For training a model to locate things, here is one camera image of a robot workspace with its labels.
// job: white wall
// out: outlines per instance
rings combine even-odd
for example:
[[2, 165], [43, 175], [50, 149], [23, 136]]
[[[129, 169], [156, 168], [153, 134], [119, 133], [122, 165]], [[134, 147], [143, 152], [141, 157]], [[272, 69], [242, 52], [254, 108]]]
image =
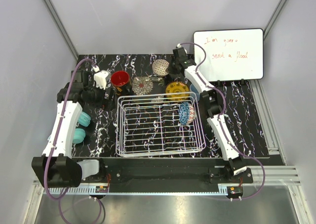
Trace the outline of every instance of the white wall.
[[0, 223], [18, 224], [75, 60], [41, 0], [0, 0]]
[[265, 41], [263, 87], [316, 220], [316, 2], [289, 0]]
[[279, 0], [52, 0], [79, 54], [172, 53], [196, 30], [264, 28]]

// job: wire dish rack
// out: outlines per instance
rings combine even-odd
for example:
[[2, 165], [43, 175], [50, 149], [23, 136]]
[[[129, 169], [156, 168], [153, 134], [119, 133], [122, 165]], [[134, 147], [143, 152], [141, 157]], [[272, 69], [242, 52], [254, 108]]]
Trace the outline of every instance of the wire dish rack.
[[[196, 153], [205, 148], [205, 138], [193, 92], [133, 95], [118, 98], [116, 153], [122, 157]], [[179, 122], [179, 106], [188, 102], [196, 111], [189, 125]]]

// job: red cup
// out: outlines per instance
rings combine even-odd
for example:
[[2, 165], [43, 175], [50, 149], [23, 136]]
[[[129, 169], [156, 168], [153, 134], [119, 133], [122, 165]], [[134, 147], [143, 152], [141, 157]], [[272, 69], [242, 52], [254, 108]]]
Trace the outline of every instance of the red cup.
[[117, 94], [128, 95], [131, 92], [129, 74], [125, 71], [114, 72], [111, 76], [111, 83], [117, 89]]

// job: teal wheel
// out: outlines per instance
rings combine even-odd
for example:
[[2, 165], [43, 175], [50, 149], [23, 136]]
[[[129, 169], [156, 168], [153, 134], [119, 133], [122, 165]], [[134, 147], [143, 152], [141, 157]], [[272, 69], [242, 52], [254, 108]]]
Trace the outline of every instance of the teal wheel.
[[91, 122], [91, 117], [84, 112], [81, 112], [78, 123], [84, 127], [88, 127]]
[[73, 143], [82, 143], [85, 138], [85, 131], [83, 129], [75, 129], [75, 135], [73, 138]]

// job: patterned bowl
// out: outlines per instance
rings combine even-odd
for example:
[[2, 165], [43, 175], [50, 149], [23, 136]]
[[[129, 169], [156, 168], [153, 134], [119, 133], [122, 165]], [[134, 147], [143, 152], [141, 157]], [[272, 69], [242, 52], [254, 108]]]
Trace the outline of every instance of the patterned bowl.
[[163, 59], [157, 59], [153, 62], [153, 72], [158, 77], [165, 77], [168, 75], [167, 68], [169, 66], [169, 62]]
[[193, 122], [197, 114], [194, 107], [188, 102], [184, 102], [179, 107], [179, 122], [188, 125]]

